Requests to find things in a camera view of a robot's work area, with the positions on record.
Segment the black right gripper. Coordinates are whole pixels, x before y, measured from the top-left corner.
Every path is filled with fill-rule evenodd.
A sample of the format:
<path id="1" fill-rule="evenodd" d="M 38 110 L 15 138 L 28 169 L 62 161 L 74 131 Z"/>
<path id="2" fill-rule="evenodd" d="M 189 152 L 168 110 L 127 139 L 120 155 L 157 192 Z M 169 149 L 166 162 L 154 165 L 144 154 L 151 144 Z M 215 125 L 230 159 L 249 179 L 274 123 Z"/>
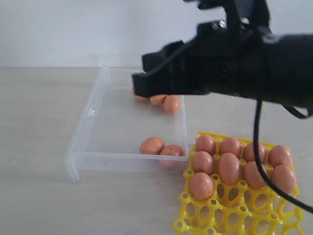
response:
<path id="1" fill-rule="evenodd" d="M 261 32 L 241 25 L 238 41 L 229 28 L 205 23 L 188 42 L 171 42 L 142 55 L 142 72 L 132 75 L 134 93 L 150 98 L 159 94 L 261 95 L 264 61 Z"/>

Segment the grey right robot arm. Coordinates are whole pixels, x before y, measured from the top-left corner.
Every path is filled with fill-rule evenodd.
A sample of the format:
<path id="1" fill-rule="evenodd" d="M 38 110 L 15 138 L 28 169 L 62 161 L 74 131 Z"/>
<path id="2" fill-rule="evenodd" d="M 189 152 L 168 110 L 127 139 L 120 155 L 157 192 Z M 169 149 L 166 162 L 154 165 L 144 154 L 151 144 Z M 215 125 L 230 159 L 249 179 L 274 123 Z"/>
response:
<path id="1" fill-rule="evenodd" d="M 136 95 L 206 95 L 313 106 L 313 37 L 274 35 L 265 26 L 236 31 L 202 23 L 187 43 L 178 41 L 142 57 L 132 76 Z"/>

